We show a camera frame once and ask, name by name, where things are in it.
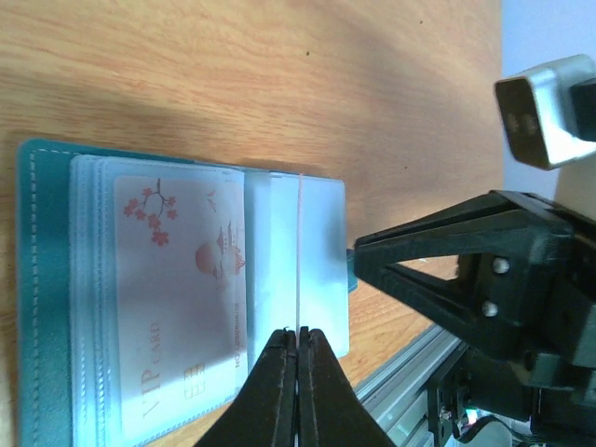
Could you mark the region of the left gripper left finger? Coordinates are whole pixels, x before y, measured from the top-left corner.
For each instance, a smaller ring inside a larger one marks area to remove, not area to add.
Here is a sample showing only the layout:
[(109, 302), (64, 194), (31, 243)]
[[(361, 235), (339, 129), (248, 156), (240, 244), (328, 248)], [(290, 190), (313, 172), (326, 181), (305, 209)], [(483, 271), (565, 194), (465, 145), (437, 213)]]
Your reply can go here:
[(197, 446), (292, 446), (295, 443), (296, 335), (275, 330), (233, 403)]

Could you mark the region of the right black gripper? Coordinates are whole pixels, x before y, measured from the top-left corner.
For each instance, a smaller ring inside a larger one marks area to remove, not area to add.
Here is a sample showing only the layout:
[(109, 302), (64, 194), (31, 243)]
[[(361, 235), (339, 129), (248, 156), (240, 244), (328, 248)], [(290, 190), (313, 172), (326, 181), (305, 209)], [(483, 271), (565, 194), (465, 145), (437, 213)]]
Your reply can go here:
[[(452, 279), (402, 264), (460, 256)], [(595, 393), (595, 220), (493, 190), (357, 239), (357, 278), (540, 388)]]

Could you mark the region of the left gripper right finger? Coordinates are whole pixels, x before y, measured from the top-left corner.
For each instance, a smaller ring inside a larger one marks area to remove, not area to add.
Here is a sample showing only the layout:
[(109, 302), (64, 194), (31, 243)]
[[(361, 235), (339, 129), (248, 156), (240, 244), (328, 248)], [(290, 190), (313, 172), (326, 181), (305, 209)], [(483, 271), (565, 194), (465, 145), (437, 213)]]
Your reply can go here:
[(297, 364), (300, 446), (392, 446), (375, 422), (319, 329), (303, 327)]

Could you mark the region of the blue card holder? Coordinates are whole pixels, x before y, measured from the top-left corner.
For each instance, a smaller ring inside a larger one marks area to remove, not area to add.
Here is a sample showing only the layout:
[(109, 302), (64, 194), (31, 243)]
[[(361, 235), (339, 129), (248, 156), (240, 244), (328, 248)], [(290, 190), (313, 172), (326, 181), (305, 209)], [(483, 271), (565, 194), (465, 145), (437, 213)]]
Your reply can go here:
[(31, 139), (16, 199), (22, 446), (158, 439), (277, 329), (348, 353), (342, 181)]

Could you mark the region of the red card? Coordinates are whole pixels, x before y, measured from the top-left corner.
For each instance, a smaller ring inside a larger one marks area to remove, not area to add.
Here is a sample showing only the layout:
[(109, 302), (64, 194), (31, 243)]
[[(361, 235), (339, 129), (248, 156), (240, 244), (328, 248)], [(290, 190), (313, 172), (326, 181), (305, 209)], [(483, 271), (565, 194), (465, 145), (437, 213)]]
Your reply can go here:
[(298, 174), (298, 190), (297, 190), (297, 224), (296, 224), (296, 319), (295, 329), (299, 334), (301, 323), (301, 238), (302, 238), (302, 196), (303, 196), (303, 174)]

